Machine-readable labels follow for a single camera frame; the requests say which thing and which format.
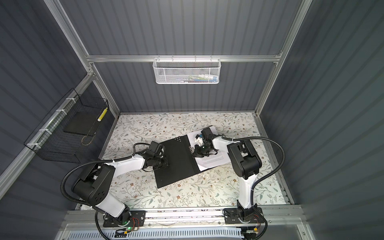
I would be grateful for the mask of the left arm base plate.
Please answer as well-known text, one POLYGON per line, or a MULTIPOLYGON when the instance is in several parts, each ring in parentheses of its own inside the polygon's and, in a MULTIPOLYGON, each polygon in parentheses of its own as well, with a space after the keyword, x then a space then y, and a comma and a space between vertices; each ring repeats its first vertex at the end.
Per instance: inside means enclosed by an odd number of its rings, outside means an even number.
POLYGON ((124 211, 119 217, 116 218, 110 214, 105 214, 103 227, 142 227, 145 222, 146 213, 146 211, 124 211))

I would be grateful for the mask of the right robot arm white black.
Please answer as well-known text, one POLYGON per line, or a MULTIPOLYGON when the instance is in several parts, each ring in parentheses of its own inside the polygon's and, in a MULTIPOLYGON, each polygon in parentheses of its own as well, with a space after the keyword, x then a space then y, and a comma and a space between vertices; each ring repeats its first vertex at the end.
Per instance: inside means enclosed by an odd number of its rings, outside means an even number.
POLYGON ((240 178, 237 216, 240 221, 249 222, 256 214, 253 184, 262 167, 261 158, 252 142, 214 134, 209 127, 193 134, 192 139, 194 141, 192 155, 195 158, 203 159, 213 154, 229 157, 234 172, 240 178))

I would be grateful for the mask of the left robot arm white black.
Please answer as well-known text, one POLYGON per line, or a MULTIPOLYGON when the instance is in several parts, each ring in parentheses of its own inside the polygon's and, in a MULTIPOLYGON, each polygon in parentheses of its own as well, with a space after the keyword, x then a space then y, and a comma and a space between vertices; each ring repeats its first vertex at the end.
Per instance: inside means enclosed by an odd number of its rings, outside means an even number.
POLYGON ((128 207, 112 193, 112 181, 131 171, 148 167, 153 170, 166 167, 166 147, 152 141, 134 144, 133 154, 119 159, 104 160, 85 167, 72 187, 72 192, 95 210, 120 218, 128 207))

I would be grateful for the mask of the orange folder black inside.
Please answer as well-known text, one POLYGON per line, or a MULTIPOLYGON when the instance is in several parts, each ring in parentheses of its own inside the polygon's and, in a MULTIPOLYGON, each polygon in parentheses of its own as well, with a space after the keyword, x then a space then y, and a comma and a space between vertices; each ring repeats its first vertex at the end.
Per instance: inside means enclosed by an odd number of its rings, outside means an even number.
POLYGON ((158 189, 201 172, 192 156, 191 145, 186 135, 164 141, 161 144, 166 148, 168 166, 155 170, 158 189))

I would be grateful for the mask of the printed paper sheet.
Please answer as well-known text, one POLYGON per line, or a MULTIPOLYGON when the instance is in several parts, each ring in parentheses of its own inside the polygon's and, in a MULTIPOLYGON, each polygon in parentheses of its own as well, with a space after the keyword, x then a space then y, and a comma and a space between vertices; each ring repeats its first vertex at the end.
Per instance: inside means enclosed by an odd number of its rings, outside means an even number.
MULTIPOLYGON (((216 128, 214 126, 209 126, 209 127, 212 130, 213 134, 219 135, 218 131, 216 130, 216 128)), ((194 151, 194 147, 196 144, 195 136, 197 134, 200 134, 201 130, 187 134, 187 138, 188 138, 188 141, 190 143, 191 153, 194 151)), ((214 138, 213 139, 213 145, 214 145, 215 149, 218 150, 218 154, 217 155, 210 155, 209 157, 203 157, 203 158, 195 158, 194 157, 196 160, 196 163, 198 165, 199 170, 202 172, 202 171, 205 171, 207 169, 215 168, 215 167, 230 163, 231 160, 230 160, 230 157, 228 155, 228 149, 227 149, 227 145, 229 145, 230 143, 233 143, 233 142, 231 140, 229 140, 229 141, 224 140, 222 138, 222 135, 219 135, 218 137, 214 138)))

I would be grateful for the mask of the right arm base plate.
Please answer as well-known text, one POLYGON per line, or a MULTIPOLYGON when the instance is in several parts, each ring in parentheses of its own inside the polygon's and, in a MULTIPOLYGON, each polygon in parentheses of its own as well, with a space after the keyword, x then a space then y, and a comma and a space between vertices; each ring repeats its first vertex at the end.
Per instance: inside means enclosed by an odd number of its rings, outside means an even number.
POLYGON ((226 224, 264 224, 261 208, 225 208, 222 210, 226 224))

